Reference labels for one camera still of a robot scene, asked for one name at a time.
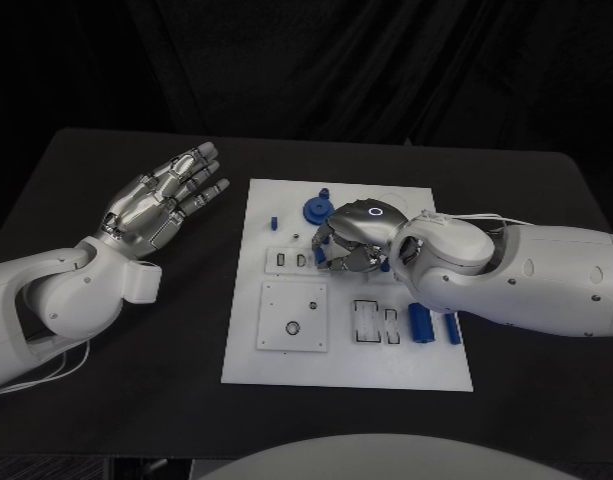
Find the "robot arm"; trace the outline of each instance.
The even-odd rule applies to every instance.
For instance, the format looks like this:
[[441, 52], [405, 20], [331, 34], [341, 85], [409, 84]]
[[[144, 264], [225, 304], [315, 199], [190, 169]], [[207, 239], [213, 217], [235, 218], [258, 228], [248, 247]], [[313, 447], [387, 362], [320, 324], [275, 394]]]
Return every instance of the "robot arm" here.
[[[613, 336], [613, 235], [530, 225], [486, 233], [426, 211], [399, 222], [402, 214], [379, 203], [359, 200], [337, 209], [314, 248], [331, 230], [334, 239], [346, 237], [351, 252], [353, 243], [363, 245], [366, 261], [377, 265], [385, 255], [396, 279], [429, 310], [461, 310], [555, 335]], [[359, 267], [366, 263], [351, 260]], [[349, 263], [343, 257], [320, 267]]]
[[[161, 269], [141, 258], [174, 236], [184, 218], [227, 186], [196, 194], [217, 169], [210, 143], [140, 175], [115, 195], [99, 229], [75, 248], [0, 264], [0, 384], [85, 342], [118, 316], [122, 300], [155, 300]], [[27, 341], [14, 299], [26, 304], [53, 335]]]

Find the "white robotic arm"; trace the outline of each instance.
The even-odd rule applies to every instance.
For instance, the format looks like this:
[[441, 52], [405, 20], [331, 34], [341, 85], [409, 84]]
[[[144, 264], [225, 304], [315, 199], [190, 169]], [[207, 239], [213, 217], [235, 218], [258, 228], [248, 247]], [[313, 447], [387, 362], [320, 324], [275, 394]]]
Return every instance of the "white robotic arm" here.
[[429, 310], [461, 310], [555, 335], [613, 336], [613, 235], [532, 225], [486, 233], [426, 211], [406, 221], [376, 200], [337, 209], [314, 248], [327, 235], [359, 255], [320, 267], [369, 271], [387, 256], [396, 279]]
[[[187, 215], [227, 186], [193, 195], [217, 169], [210, 143], [140, 175], [112, 199], [99, 229], [75, 248], [0, 264], [0, 384], [85, 342], [118, 316], [122, 300], [155, 300], [161, 269], [141, 258], [161, 248]], [[53, 335], [27, 341], [16, 312], [26, 304]]]

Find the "black table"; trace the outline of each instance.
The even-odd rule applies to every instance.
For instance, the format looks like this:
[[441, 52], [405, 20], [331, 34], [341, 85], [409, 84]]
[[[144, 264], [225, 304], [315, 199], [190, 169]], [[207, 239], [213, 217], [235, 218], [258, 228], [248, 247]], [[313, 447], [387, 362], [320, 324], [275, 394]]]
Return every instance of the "black table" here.
[[[0, 261], [73, 246], [132, 176], [204, 140], [60, 131], [0, 232]], [[157, 302], [124, 308], [76, 373], [0, 396], [0, 453], [235, 458], [305, 438], [392, 432], [535, 459], [613, 461], [613, 339], [461, 315], [473, 393], [219, 383], [249, 178], [431, 187], [442, 212], [605, 230], [568, 157], [209, 140], [232, 186], [148, 257], [163, 268]]]

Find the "white board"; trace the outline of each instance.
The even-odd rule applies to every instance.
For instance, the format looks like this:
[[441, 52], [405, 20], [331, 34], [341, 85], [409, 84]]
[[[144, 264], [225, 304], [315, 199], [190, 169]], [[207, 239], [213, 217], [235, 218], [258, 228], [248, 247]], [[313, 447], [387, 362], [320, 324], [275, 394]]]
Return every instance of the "white board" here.
[[[349, 272], [331, 272], [328, 276], [265, 273], [269, 247], [310, 248], [317, 227], [305, 222], [301, 210], [321, 188], [330, 190], [334, 208], [357, 199], [373, 198], [393, 205], [408, 218], [422, 209], [435, 210], [431, 191], [425, 188], [251, 180], [222, 383], [470, 392], [464, 346], [449, 344], [441, 315], [432, 315], [435, 341], [428, 344], [411, 341], [406, 307], [413, 299], [400, 283], [386, 278], [369, 281], [364, 274]], [[276, 217], [276, 231], [269, 228], [271, 217]], [[265, 282], [327, 286], [325, 351], [256, 348]], [[398, 345], [387, 345], [385, 341], [364, 345], [353, 341], [354, 300], [376, 301], [380, 311], [396, 311]]]

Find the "blue object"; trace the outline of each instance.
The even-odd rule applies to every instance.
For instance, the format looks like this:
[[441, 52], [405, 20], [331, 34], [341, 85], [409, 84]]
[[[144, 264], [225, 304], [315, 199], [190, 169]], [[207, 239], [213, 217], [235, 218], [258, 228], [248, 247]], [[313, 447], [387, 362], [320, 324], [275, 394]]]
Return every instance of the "blue object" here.
[[323, 249], [320, 247], [315, 248], [315, 265], [318, 265], [320, 263], [323, 263], [325, 260], [324, 258], [324, 252], [323, 252]]
[[413, 343], [435, 341], [432, 334], [431, 311], [419, 303], [409, 304], [411, 340]]
[[313, 225], [321, 225], [324, 219], [334, 212], [328, 198], [330, 191], [323, 188], [317, 197], [313, 197], [302, 205], [302, 218]]
[[460, 332], [457, 330], [457, 321], [454, 319], [454, 313], [445, 313], [442, 317], [445, 318], [447, 336], [449, 337], [449, 343], [452, 345], [458, 345], [461, 343], [461, 340], [460, 340]]

